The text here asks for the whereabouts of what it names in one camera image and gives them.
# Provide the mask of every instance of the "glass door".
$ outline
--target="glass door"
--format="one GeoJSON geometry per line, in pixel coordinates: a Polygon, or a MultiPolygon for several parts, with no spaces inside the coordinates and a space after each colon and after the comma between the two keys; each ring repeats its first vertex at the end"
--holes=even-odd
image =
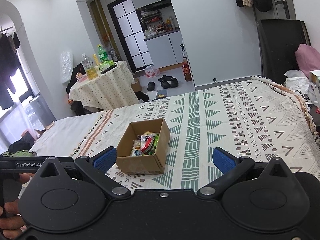
{"type": "Polygon", "coordinates": [[[151,65],[144,32],[132,0],[117,0],[108,7],[132,72],[151,65]]]}

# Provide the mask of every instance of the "patterned bedspread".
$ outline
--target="patterned bedspread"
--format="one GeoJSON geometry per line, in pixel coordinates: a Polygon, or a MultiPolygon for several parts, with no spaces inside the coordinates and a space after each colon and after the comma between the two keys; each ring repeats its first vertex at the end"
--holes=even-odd
{"type": "Polygon", "coordinates": [[[130,190],[198,190],[222,175],[212,163],[215,147],[257,162],[279,156],[292,172],[320,179],[320,152],[303,114],[258,80],[105,111],[73,157],[116,147],[130,122],[156,118],[165,118],[171,131],[164,174],[126,175],[116,165],[107,173],[130,190]]]}

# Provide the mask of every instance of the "bed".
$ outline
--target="bed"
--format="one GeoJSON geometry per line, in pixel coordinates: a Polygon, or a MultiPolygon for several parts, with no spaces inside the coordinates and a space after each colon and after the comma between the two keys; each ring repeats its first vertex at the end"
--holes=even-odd
{"type": "Polygon", "coordinates": [[[257,162],[279,156],[292,172],[320,179],[319,147],[301,110],[256,79],[59,120],[31,150],[39,156],[94,156],[116,147],[130,122],[156,118],[165,118],[171,131],[164,174],[126,175],[116,164],[106,174],[132,191],[198,190],[222,175],[212,163],[215,147],[257,162]]]}

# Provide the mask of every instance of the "pink pillow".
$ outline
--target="pink pillow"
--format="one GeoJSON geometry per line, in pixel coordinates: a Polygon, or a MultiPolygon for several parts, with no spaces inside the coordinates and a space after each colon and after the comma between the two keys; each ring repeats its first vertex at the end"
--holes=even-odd
{"type": "Polygon", "coordinates": [[[311,70],[320,69],[320,53],[313,47],[306,44],[300,44],[295,52],[299,69],[309,77],[311,70]]]}

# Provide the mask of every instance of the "human hand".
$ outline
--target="human hand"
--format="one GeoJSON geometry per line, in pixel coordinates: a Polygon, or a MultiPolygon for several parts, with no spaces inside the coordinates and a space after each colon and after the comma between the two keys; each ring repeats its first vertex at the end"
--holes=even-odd
{"type": "MultiPolygon", "coordinates": [[[[20,179],[18,181],[21,184],[25,184],[30,180],[30,176],[33,177],[33,174],[20,174],[20,179]]],[[[13,202],[8,202],[4,204],[4,209],[7,213],[15,214],[13,217],[10,218],[0,218],[0,228],[3,229],[3,235],[8,239],[14,239],[22,234],[22,228],[25,223],[21,216],[18,214],[19,207],[18,207],[18,199],[13,202]]],[[[3,208],[0,207],[0,215],[3,213],[3,208]]]]}

